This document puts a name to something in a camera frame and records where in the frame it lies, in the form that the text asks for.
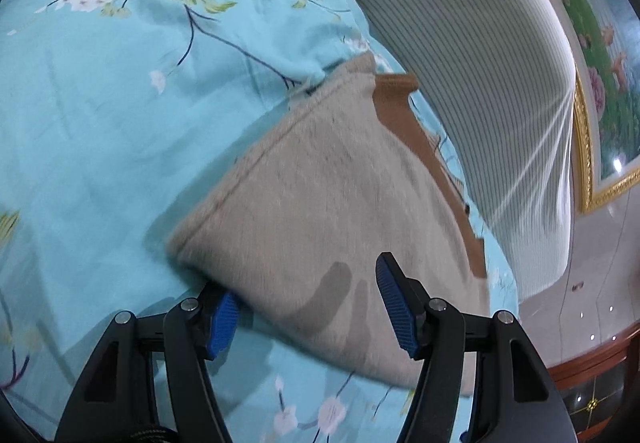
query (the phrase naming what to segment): painting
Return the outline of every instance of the painting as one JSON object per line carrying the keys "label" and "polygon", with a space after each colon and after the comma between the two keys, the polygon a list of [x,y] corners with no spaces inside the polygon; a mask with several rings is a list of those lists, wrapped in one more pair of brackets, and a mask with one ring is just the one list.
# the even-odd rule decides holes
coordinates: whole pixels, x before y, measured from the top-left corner
{"label": "painting", "polygon": [[628,0],[561,4],[579,44],[574,139],[588,212],[640,181],[640,20]]}

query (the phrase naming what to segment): brown fabric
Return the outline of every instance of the brown fabric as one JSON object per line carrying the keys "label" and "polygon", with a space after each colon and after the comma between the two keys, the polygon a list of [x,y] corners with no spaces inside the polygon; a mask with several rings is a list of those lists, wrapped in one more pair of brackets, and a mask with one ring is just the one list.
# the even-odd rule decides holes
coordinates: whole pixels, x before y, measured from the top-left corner
{"label": "brown fabric", "polygon": [[436,185],[444,195],[456,219],[465,243],[471,272],[475,277],[486,279],[484,265],[484,241],[478,239],[469,224],[465,203],[450,183],[447,174],[433,152],[414,112],[409,107],[409,94],[418,90],[418,79],[413,74],[376,75],[373,105],[382,125],[413,152],[429,170]]}

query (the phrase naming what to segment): gold picture frame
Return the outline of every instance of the gold picture frame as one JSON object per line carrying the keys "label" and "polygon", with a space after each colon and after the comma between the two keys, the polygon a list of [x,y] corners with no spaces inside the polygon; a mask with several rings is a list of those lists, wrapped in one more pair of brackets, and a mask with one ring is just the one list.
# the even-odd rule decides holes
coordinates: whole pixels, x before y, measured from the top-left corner
{"label": "gold picture frame", "polygon": [[596,181],[599,179],[594,172],[596,163],[593,147],[591,146],[591,128],[587,114],[586,99],[582,89],[580,74],[575,72],[575,99],[574,99],[574,142],[577,154],[578,184],[580,189],[579,210],[589,213],[596,210],[621,194],[628,191],[633,185],[640,182],[640,167],[630,170],[627,174],[606,186],[604,189],[596,189]]}

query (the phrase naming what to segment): dark tile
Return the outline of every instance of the dark tile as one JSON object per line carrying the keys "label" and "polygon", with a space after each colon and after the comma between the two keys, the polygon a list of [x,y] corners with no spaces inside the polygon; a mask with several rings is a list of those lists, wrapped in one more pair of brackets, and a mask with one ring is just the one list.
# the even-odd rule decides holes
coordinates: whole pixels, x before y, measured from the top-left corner
{"label": "dark tile", "polygon": [[589,426],[589,411],[584,409],[571,415],[571,423],[576,432],[582,432]]}
{"label": "dark tile", "polygon": [[589,426],[597,425],[601,421],[613,416],[620,407],[620,404],[622,404],[622,390],[601,400],[591,413],[591,422],[589,423]]}
{"label": "dark tile", "polygon": [[580,385],[574,385],[564,391],[560,391],[560,396],[562,396],[564,406],[569,414],[583,409],[593,397],[593,378]]}
{"label": "dark tile", "polygon": [[596,399],[609,396],[625,387],[626,360],[596,378]]}

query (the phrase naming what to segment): beige cloth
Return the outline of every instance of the beige cloth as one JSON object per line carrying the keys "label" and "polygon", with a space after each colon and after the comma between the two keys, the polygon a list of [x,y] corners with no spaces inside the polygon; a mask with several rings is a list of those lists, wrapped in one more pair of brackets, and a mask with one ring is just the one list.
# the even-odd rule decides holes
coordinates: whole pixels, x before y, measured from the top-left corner
{"label": "beige cloth", "polygon": [[[413,387],[375,280],[391,251],[408,277],[488,314],[451,208],[420,159],[382,126],[374,60],[339,67],[178,227],[169,251],[234,290],[318,356]],[[470,394],[474,369],[463,376]]]}

